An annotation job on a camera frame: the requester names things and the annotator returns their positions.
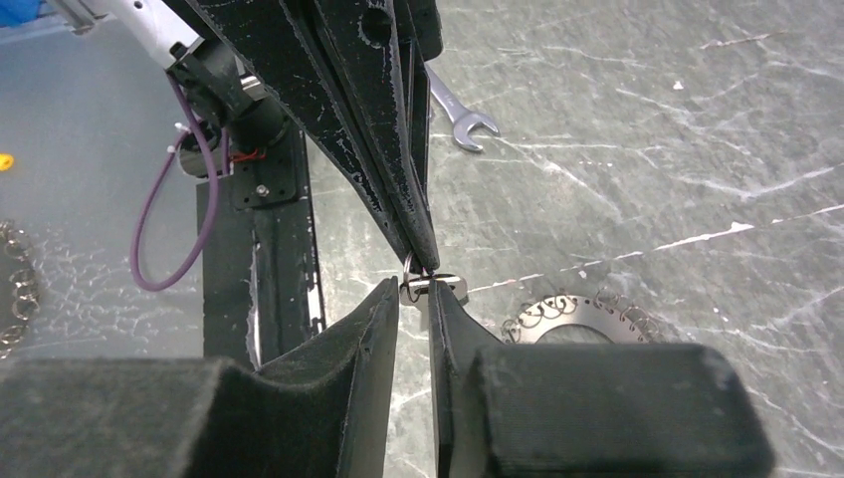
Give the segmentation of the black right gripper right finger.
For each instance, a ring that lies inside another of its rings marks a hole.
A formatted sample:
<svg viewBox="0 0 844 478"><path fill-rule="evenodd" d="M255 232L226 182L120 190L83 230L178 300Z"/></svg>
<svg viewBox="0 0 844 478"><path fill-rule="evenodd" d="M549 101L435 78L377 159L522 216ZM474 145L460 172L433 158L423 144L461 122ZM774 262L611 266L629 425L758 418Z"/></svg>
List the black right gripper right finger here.
<svg viewBox="0 0 844 478"><path fill-rule="evenodd" d="M440 477L767 477L733 366L689 343L506 344L429 287Z"/></svg>

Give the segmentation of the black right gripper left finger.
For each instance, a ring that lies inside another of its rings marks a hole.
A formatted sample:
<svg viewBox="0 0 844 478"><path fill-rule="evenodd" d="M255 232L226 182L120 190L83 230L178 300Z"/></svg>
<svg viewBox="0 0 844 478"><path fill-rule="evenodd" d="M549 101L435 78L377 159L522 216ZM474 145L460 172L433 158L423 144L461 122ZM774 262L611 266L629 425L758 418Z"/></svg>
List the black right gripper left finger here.
<svg viewBox="0 0 844 478"><path fill-rule="evenodd" d="M256 371L227 358L1 366L5 477L379 477L398 286Z"/></svg>

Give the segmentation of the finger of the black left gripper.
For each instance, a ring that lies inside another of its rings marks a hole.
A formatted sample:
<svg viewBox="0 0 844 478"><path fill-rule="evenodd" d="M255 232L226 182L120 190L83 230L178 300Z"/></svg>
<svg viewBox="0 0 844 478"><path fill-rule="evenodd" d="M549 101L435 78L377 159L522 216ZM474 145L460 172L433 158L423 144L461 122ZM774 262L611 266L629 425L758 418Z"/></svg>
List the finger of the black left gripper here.
<svg viewBox="0 0 844 478"><path fill-rule="evenodd" d="M190 7L223 40L270 96L352 185L399 260L411 247L387 197L351 102L342 97L327 55L318 49L301 1L191 1Z"/></svg>
<svg viewBox="0 0 844 478"><path fill-rule="evenodd" d="M292 21L350 140L344 174L397 257L440 265L426 190L429 81L412 1L293 1Z"/></svg>

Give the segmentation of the steel ring disc with keyrings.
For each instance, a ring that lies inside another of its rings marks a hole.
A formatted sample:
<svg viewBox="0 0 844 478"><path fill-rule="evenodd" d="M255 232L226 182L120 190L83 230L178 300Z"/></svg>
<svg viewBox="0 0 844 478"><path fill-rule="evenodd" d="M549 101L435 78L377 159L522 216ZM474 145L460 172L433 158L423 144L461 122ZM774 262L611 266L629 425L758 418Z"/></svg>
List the steel ring disc with keyrings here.
<svg viewBox="0 0 844 478"><path fill-rule="evenodd" d="M514 318L503 322L501 336L509 344L535 344L547 333L563 327L587 329L616 344L666 340L658 319L606 287L592 295L560 291L525 304Z"/></svg>

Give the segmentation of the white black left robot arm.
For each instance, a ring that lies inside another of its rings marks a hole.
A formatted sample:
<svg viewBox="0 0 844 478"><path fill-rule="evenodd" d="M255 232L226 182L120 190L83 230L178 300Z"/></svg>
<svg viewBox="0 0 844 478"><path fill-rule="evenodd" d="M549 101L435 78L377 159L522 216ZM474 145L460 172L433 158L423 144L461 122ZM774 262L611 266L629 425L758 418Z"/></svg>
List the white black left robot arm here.
<svg viewBox="0 0 844 478"><path fill-rule="evenodd" d="M113 16L224 126L258 103L253 75L347 178L413 272L440 258L427 199L433 1L57 1L79 31Z"/></svg>

